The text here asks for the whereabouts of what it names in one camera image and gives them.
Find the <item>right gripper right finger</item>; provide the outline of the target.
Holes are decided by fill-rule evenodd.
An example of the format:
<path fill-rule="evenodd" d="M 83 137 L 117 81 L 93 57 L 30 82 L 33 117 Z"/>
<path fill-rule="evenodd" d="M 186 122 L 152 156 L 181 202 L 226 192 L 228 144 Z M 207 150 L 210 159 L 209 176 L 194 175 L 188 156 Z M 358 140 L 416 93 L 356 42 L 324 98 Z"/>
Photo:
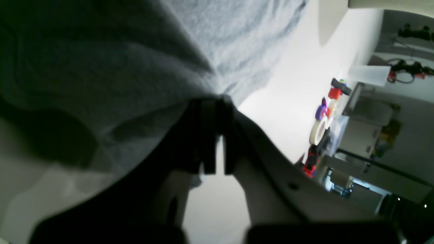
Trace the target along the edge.
<path fill-rule="evenodd" d="M 220 106 L 224 171 L 242 187 L 251 221 L 246 244 L 403 244 L 392 224 L 295 167 L 229 96 Z"/>

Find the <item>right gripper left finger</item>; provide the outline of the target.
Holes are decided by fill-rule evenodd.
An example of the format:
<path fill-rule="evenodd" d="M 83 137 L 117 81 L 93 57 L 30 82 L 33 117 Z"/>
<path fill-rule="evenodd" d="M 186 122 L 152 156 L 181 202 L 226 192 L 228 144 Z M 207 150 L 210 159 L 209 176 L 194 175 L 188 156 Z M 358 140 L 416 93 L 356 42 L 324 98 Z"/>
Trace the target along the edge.
<path fill-rule="evenodd" d="M 195 99 L 158 146 L 118 182 L 40 222 L 31 244 L 186 244 L 192 179 L 216 173 L 217 99 Z"/>

